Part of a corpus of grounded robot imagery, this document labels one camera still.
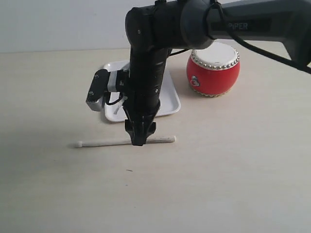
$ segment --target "red drum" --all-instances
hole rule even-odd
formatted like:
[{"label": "red drum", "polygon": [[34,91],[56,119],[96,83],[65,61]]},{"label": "red drum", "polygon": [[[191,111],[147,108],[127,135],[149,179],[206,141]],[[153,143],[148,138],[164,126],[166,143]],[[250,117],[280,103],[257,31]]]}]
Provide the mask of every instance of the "red drum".
[{"label": "red drum", "polygon": [[193,50],[187,63],[187,77],[191,87],[208,97],[228,92],[239,73],[239,53],[231,46],[219,42],[214,42],[204,50]]}]

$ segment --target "background wall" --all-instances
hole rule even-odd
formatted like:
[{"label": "background wall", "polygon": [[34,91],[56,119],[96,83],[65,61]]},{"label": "background wall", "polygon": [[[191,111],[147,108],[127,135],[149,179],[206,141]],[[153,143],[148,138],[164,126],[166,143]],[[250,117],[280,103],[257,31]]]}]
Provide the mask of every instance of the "background wall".
[{"label": "background wall", "polygon": [[153,3],[154,0],[0,0],[0,52],[127,48],[126,13],[133,6]]}]

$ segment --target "black robotic arm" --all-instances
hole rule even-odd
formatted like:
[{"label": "black robotic arm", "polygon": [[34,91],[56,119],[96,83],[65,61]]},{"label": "black robotic arm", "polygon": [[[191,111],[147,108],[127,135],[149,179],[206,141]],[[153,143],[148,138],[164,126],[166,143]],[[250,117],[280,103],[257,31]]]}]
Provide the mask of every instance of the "black robotic arm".
[{"label": "black robotic arm", "polygon": [[[131,45],[129,67],[113,74],[113,90],[120,92],[128,118],[125,130],[132,144],[143,146],[156,130],[153,120],[160,108],[164,68],[172,49],[201,50],[215,39],[233,37],[241,42],[279,41],[292,59],[288,65],[297,64],[293,67],[304,70],[311,62],[310,12],[311,0],[239,0],[226,4],[215,0],[157,0],[152,6],[133,8],[125,19]],[[89,90],[87,103],[92,110],[110,92],[106,85],[111,83],[111,74],[98,72],[105,75],[97,75]]]}]

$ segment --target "table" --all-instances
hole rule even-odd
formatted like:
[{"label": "table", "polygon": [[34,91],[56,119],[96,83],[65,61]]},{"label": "table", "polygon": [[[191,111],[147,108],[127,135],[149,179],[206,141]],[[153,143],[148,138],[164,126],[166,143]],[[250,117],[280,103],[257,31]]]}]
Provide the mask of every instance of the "table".
[{"label": "table", "polygon": [[68,146],[128,136],[85,98],[94,72],[129,50],[0,54],[1,232],[310,232],[311,77],[224,43],[241,54],[234,88],[202,97],[189,52],[170,58],[182,108],[156,119],[156,135],[177,142],[142,148]]}]

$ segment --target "white stick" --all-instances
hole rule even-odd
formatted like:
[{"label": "white stick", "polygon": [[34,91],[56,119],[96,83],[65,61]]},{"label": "white stick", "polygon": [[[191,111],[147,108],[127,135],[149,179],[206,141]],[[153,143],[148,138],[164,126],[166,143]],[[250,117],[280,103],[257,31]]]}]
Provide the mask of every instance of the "white stick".
[{"label": "white stick", "polygon": [[[151,143],[171,143],[176,141],[176,136],[167,136],[167,137],[154,137],[147,139],[147,144]],[[106,139],[100,141],[79,141],[74,147],[107,147],[107,146],[117,146],[117,145],[130,145],[132,144],[131,139]]]}]

